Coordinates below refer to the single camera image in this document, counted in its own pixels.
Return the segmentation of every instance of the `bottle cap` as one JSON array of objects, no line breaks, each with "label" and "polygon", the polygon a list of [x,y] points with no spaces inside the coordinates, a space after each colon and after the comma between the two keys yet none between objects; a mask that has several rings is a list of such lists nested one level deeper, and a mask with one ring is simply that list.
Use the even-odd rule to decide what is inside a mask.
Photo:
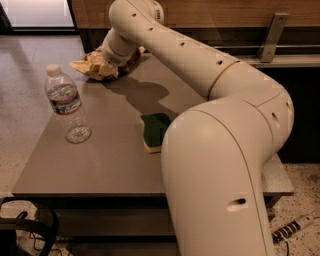
[{"label": "bottle cap", "polygon": [[57,64],[51,64],[46,68],[48,76],[57,76],[61,74],[61,68]]}]

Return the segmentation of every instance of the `bottle label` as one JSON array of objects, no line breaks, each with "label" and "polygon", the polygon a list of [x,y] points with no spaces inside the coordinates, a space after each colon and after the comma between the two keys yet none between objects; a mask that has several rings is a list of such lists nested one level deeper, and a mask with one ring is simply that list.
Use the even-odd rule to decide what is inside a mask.
[{"label": "bottle label", "polygon": [[81,107],[77,87],[72,84],[59,84],[52,87],[47,96],[53,111],[59,115],[69,115]]}]

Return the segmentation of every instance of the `terrazzo floor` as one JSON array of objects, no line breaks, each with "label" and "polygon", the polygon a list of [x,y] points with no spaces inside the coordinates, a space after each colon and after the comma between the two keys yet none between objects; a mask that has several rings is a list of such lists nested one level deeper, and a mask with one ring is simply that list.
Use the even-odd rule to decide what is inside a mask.
[{"label": "terrazzo floor", "polygon": [[[78,36],[0,35],[0,196],[11,195],[52,113],[43,90],[44,68],[59,63],[75,80],[85,80],[85,76],[68,66],[68,62],[83,55]],[[300,215],[316,217],[312,225],[288,242],[291,256],[320,256],[320,164],[284,164],[284,167],[295,194],[281,198],[275,205],[276,217],[271,228],[276,230]],[[3,209],[1,215],[16,216],[25,208],[32,206],[14,203]],[[32,255],[39,254],[33,250],[28,235],[21,233],[19,241]],[[69,255],[63,244],[59,247],[61,253],[53,251],[50,255]],[[285,256],[285,243],[277,245],[275,251],[277,256]]]}]

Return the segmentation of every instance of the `plastic water bottle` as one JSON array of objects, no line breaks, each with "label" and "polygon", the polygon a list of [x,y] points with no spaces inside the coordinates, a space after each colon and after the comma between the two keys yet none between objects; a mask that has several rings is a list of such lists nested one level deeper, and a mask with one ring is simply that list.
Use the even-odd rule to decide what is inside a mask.
[{"label": "plastic water bottle", "polygon": [[45,92],[64,127],[67,141],[74,144],[86,141],[92,131],[75,82],[61,71],[59,65],[49,65],[46,71],[48,77],[45,80]]}]

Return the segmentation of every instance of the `table top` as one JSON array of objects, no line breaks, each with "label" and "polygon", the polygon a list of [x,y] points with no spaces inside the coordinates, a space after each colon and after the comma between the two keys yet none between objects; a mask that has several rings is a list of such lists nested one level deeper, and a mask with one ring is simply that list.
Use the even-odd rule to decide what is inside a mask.
[{"label": "table top", "polygon": [[[15,196],[165,196],[161,154],[143,146],[141,114],[171,119],[205,102],[155,57],[144,54],[130,74],[114,81],[76,81],[92,128],[70,144],[53,114],[12,193]],[[263,170],[266,193],[293,192],[277,155]]]}]

